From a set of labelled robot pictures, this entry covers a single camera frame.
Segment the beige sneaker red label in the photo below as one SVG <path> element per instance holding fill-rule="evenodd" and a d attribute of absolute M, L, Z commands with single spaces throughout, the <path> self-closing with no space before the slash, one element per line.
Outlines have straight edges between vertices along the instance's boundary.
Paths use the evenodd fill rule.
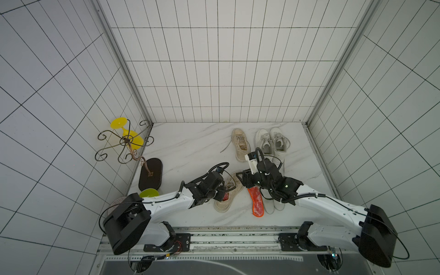
<path fill-rule="evenodd" d="M 214 208 L 219 213 L 225 213 L 230 209 L 230 206 L 235 199 L 235 197 L 242 191 L 244 188 L 241 181 L 237 177 L 237 171 L 232 173 L 228 179 L 226 180 L 226 189 L 232 189 L 224 194 L 222 201 L 215 201 Z"/>
<path fill-rule="evenodd" d="M 236 159 L 239 162 L 246 162 L 246 156 L 250 153 L 250 144 L 248 142 L 246 134 L 242 129 L 235 128 L 232 131 L 230 142 L 221 152 L 224 152 L 231 143 L 235 147 Z"/>

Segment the grey shoe insole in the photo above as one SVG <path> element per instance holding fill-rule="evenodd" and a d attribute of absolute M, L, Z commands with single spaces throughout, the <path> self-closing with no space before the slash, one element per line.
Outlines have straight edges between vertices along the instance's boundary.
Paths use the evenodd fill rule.
<path fill-rule="evenodd" d="M 275 212 L 275 204 L 273 199 L 263 198 L 264 210 L 268 215 L 271 215 Z"/>
<path fill-rule="evenodd" d="M 280 173 L 284 174 L 285 173 L 285 168 L 284 168 L 284 164 L 282 161 L 280 161 L 279 159 L 275 159 L 276 161 L 276 166 L 278 167 L 278 170 Z M 274 201 L 274 207 L 277 211 L 283 211 L 285 208 L 285 205 L 283 203 L 280 202 L 280 200 L 275 200 Z"/>

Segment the red translucent shoe insole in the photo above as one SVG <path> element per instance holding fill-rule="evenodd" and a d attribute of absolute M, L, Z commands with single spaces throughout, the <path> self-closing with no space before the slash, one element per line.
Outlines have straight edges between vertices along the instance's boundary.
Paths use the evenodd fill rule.
<path fill-rule="evenodd" d="M 255 217 L 263 217 L 265 210 L 264 210 L 264 204 L 262 200 L 262 196 L 260 193 L 260 190 L 258 187 L 254 186 L 252 188 L 249 188 L 248 193 L 252 200 L 252 213 Z"/>

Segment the white leather sneaker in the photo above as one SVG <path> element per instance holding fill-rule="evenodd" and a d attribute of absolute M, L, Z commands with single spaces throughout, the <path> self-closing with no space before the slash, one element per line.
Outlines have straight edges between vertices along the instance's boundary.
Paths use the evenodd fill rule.
<path fill-rule="evenodd" d="M 274 156 L 284 162 L 286 153 L 291 146 L 290 140 L 283 134 L 282 130 L 277 127 L 270 130 L 270 137 L 273 142 Z"/>
<path fill-rule="evenodd" d="M 274 148 L 270 133 L 265 129 L 257 131 L 254 138 L 254 145 L 261 149 L 264 155 L 273 155 Z"/>

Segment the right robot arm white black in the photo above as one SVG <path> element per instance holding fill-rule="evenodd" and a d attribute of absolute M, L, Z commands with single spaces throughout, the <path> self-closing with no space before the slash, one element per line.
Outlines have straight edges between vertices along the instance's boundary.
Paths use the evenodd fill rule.
<path fill-rule="evenodd" d="M 320 225 L 305 221 L 294 237 L 303 251 L 335 247 L 357 251 L 366 260 L 390 268 L 398 234 L 385 211 L 376 205 L 368 208 L 343 202 L 316 191 L 294 178 L 283 176 L 270 160 L 249 161 L 249 169 L 237 173 L 246 188 L 268 190 L 275 201 L 312 210 L 337 224 Z"/>

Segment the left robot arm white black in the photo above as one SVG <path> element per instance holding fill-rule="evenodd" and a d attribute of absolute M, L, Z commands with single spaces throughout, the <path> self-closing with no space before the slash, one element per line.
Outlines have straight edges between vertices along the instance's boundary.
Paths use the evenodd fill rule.
<path fill-rule="evenodd" d="M 181 182 L 179 190 L 159 197 L 142 198 L 133 193 L 112 206 L 103 221 L 114 255 L 128 252 L 136 245 L 152 246 L 161 252 L 172 250 L 177 234 L 165 217 L 203 205 L 211 199 L 223 201 L 226 193 L 237 188 L 236 181 L 227 187 L 223 169 L 214 169 L 189 182 Z"/>

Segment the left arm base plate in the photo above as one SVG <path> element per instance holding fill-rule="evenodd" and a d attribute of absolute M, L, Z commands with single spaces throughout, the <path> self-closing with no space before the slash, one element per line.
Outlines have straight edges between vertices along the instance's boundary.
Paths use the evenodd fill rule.
<path fill-rule="evenodd" d="M 190 244 L 191 234 L 177 233 L 160 246 L 144 245 L 143 251 L 154 253 L 188 252 L 190 250 Z"/>

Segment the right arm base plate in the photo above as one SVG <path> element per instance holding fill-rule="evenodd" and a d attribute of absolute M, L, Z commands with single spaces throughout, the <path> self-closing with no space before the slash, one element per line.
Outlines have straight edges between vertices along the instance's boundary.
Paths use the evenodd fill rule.
<path fill-rule="evenodd" d="M 297 233 L 280 233 L 278 241 L 283 252 L 326 252 L 327 246 L 316 246 L 307 237 L 298 237 Z"/>

